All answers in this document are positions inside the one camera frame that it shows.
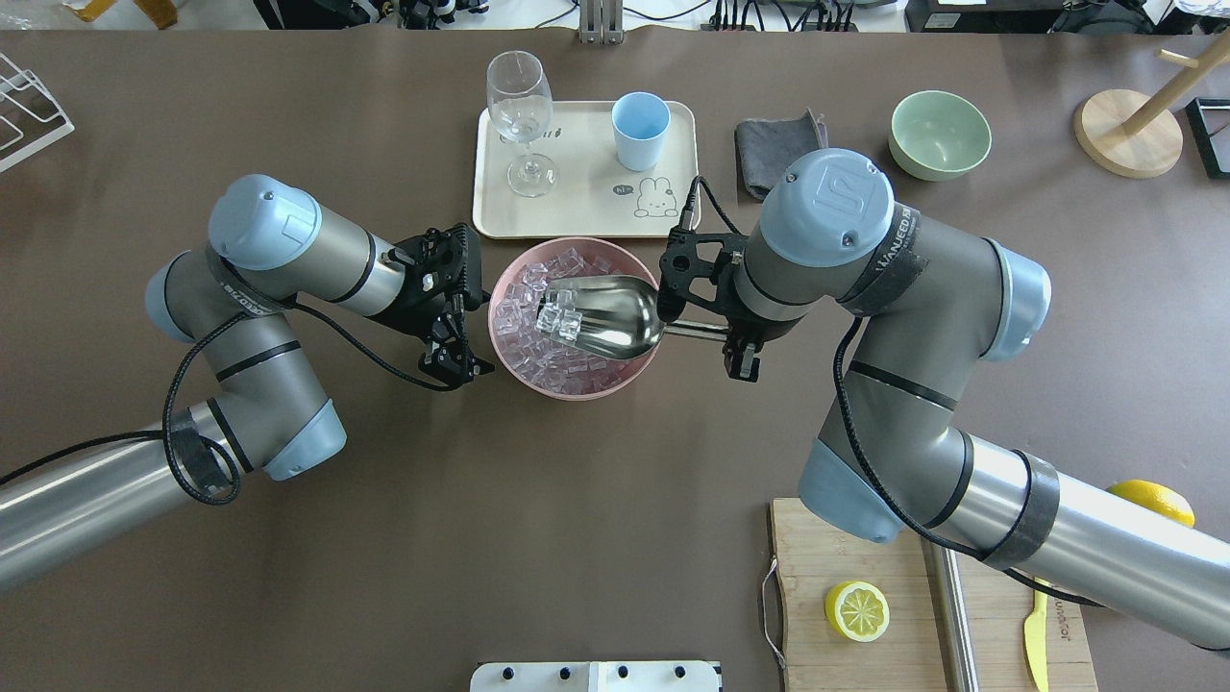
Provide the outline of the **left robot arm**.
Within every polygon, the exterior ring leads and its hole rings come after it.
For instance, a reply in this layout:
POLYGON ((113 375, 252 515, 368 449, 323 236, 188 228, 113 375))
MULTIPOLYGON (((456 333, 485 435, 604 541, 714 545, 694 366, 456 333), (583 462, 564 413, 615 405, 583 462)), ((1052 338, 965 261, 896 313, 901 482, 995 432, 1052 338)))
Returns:
POLYGON ((268 175, 244 175, 212 206, 208 237, 148 283, 154 324, 184 345, 137 430, 70 444, 2 483, 2 588, 89 556, 181 504, 223 506, 250 476, 287 481, 347 441, 293 313, 343 309, 423 345, 417 366, 378 368, 453 391, 491 371, 467 324, 488 301, 467 222, 387 241, 268 175))

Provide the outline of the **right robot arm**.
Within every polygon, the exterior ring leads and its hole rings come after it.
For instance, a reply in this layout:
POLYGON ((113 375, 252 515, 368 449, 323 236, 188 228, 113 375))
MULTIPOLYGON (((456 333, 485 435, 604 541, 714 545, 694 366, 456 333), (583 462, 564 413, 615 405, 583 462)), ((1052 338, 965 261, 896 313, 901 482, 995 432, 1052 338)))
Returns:
POLYGON ((1050 302, 1046 269, 895 200, 873 161, 827 147, 792 162, 752 234, 696 234, 702 179, 681 193, 658 313, 724 316, 726 372, 831 297, 852 315, 836 398, 800 500, 875 543, 910 530, 1041 594, 1118 610, 1228 654, 1228 545, 952 422, 975 364, 1017 356, 1050 302))

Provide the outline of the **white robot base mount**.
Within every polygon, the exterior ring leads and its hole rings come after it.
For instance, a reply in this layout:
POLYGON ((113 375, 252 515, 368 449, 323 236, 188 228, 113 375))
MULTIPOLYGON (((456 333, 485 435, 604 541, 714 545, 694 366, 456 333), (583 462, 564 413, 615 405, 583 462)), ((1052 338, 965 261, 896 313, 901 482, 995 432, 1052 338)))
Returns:
POLYGON ((487 663, 470 691, 722 691, 721 665, 704 660, 487 663))

